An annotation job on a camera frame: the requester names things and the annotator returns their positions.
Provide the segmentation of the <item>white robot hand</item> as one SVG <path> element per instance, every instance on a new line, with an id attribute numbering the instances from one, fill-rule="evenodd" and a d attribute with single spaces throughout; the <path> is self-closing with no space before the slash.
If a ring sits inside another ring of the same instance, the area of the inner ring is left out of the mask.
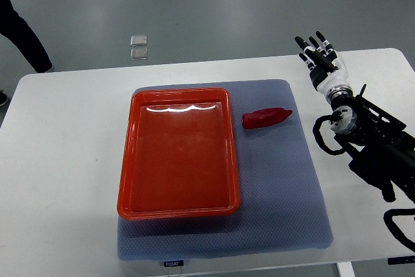
<path id="1" fill-rule="evenodd" d="M 310 78 L 316 91 L 320 93 L 350 92 L 347 82 L 348 71 L 339 52 L 333 49 L 332 44 L 320 32 L 316 31 L 317 38 L 323 47 L 312 36 L 309 37 L 312 48 L 302 37 L 296 36 L 295 42 L 304 52 L 298 56 L 304 61 L 310 71 Z"/>

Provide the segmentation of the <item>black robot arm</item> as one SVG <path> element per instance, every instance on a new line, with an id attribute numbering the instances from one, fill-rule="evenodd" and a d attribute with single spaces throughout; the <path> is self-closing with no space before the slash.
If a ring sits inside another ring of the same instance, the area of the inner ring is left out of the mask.
<path id="1" fill-rule="evenodd" d="M 321 32 L 295 41 L 314 89 L 332 109 L 314 123 L 317 145 L 332 156 L 349 154 L 350 170 L 378 188 L 385 201 L 395 201 L 394 187 L 414 200 L 414 137 L 405 124 L 354 94 L 340 53 Z"/>

